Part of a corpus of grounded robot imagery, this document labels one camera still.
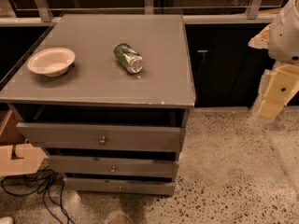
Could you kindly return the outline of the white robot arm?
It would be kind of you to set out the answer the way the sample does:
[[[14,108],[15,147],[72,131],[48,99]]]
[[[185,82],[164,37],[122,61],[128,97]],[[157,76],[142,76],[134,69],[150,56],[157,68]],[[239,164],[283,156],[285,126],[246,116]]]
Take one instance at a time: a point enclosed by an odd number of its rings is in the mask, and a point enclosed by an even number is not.
[[[249,41],[255,49],[267,49],[275,60],[260,83],[256,113],[274,119],[299,91],[299,0],[289,0],[273,21]]]

